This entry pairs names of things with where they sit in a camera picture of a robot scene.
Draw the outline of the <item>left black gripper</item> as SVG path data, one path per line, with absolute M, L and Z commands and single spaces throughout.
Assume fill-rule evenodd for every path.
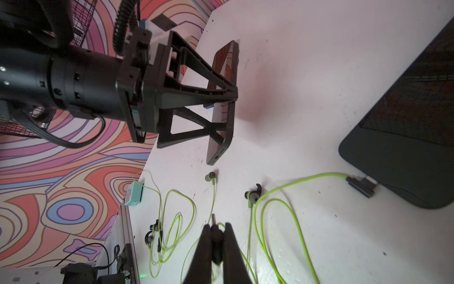
M 238 61 L 235 40 L 206 61 L 176 31 L 153 40 L 151 31 L 136 28 L 117 76 L 117 94 L 132 140 L 144 143 L 148 133 L 158 134 L 157 147 L 163 149 L 223 130 L 223 125 L 187 107 L 237 101 Z

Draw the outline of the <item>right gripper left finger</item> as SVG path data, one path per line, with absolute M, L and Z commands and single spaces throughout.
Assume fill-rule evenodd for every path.
M 188 273 L 183 281 L 184 284 L 210 284 L 212 270 L 212 238 L 211 227 L 206 224 L 203 227 L 200 239 L 197 243 L 193 260 Z

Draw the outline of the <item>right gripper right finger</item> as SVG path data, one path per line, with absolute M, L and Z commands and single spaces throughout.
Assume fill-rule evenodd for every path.
M 233 228 L 228 222 L 223 232 L 223 282 L 224 284 L 252 284 Z

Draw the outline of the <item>black smartphone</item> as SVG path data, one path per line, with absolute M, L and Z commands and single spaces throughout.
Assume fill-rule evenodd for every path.
M 407 202 L 454 200 L 454 24 L 447 23 L 339 145 L 349 164 Z
M 226 80 L 236 84 L 239 44 L 231 41 L 215 54 L 212 68 Z M 209 138 L 207 164 L 214 165 L 219 158 L 227 151 L 234 135 L 235 103 L 222 102 L 213 106 L 212 123 L 223 125 L 223 130 L 214 130 Z

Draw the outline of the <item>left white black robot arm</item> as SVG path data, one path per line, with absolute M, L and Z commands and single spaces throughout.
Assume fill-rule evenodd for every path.
M 122 1 L 113 30 L 115 56 L 72 45 L 70 1 L 1 2 L 1 115 L 37 137 L 85 147 L 37 125 L 35 107 L 77 118 L 119 120 L 132 140 L 158 135 L 169 147 L 209 137 L 226 150 L 234 132 L 236 72 L 206 63 L 175 30 L 154 36 L 138 26 L 137 1 Z

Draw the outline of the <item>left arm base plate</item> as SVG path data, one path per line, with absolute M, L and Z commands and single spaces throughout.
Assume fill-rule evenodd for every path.
M 132 244 L 123 249 L 116 245 L 108 264 L 92 266 L 86 263 L 70 263 L 61 268 L 64 284 L 140 284 Z

